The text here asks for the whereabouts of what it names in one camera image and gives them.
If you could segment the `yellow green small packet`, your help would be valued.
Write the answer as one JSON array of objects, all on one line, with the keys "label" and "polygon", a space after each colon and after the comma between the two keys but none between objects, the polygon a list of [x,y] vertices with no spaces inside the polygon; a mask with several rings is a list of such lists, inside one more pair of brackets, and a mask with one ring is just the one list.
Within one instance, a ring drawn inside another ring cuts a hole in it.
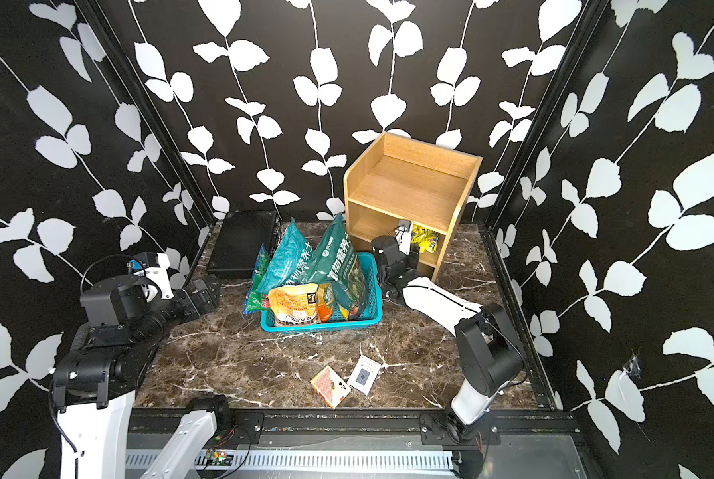
[{"label": "yellow green small packet", "polygon": [[439,235],[431,229],[413,225],[411,244],[416,245],[420,253],[436,253]]}]

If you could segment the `bright green blue-topped bag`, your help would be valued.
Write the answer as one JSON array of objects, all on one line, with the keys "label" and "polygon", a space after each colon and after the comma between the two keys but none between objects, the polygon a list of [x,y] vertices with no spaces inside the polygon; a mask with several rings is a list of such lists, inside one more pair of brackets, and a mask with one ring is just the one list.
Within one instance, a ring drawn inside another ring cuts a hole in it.
[{"label": "bright green blue-topped bag", "polygon": [[247,295],[245,295],[243,315],[250,315],[251,313],[254,313],[254,311],[262,311],[264,305],[264,295],[260,291],[260,285],[267,273],[270,262],[271,257],[265,245],[261,245],[252,274],[251,287]]}]

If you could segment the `dark green soil bag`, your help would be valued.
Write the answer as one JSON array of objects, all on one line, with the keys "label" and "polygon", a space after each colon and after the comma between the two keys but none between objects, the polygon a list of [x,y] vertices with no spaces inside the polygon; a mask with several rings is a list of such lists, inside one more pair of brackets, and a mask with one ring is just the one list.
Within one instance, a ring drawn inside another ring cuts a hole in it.
[{"label": "dark green soil bag", "polygon": [[343,215],[338,215],[312,253],[302,277],[303,283],[329,283],[343,319],[356,319],[367,298],[367,282]]}]

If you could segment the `teal and orange fertilizer bag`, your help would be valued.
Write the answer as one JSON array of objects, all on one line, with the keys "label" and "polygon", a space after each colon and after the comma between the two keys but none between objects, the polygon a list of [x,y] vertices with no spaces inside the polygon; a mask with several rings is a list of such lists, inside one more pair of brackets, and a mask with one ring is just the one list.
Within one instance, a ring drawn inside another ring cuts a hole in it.
[{"label": "teal and orange fertilizer bag", "polygon": [[280,245],[258,287],[261,295],[268,295],[277,287],[299,285],[313,249],[299,230],[295,220],[288,225]]}]

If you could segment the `orange white small packet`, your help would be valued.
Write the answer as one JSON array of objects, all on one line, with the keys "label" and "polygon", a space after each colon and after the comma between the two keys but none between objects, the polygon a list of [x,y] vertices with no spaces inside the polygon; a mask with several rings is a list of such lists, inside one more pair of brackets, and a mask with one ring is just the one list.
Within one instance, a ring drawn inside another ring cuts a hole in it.
[{"label": "orange white small packet", "polygon": [[298,327],[319,323],[318,291],[319,285],[316,283],[271,289],[267,299],[275,325]]}]

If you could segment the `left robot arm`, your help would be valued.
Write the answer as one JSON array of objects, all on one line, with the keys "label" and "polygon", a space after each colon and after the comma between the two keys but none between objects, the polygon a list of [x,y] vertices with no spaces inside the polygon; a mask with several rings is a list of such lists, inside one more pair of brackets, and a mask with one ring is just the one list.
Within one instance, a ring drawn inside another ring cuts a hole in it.
[{"label": "left robot arm", "polygon": [[215,311],[220,296],[215,277],[165,297],[144,275],[118,275],[81,293],[87,322],[49,390],[49,413],[61,435],[61,477],[125,476],[129,421],[147,369],[171,331]]}]

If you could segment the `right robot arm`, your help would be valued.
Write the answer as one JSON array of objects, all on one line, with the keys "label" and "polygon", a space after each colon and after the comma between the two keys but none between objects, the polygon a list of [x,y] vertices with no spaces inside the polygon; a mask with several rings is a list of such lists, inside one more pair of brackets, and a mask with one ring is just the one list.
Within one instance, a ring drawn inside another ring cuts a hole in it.
[{"label": "right robot arm", "polygon": [[526,366],[524,347],[508,313],[496,303],[477,305],[419,273],[414,257],[393,236],[371,241],[378,281],[387,299],[430,317],[455,337],[464,381],[441,423],[457,444],[482,441],[485,416],[496,397],[515,386]]}]

